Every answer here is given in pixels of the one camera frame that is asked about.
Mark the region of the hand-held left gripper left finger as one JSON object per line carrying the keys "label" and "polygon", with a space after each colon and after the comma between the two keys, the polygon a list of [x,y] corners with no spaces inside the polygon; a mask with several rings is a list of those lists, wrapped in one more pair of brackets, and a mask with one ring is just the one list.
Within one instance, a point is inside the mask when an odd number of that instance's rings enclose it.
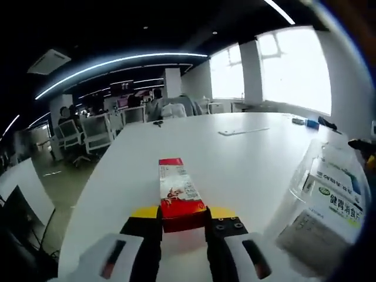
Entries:
{"label": "hand-held left gripper left finger", "polygon": [[119,234],[107,234],[80,257],[69,281],[155,281],[162,256],[159,206],[137,209]]}

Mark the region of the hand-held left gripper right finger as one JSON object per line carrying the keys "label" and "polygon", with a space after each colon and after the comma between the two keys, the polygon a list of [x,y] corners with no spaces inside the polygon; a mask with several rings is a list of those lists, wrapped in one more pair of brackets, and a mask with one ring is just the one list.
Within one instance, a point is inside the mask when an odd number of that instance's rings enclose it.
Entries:
{"label": "hand-held left gripper right finger", "polygon": [[205,239],[213,281],[296,281],[287,255],[250,233],[231,210],[206,208]]}

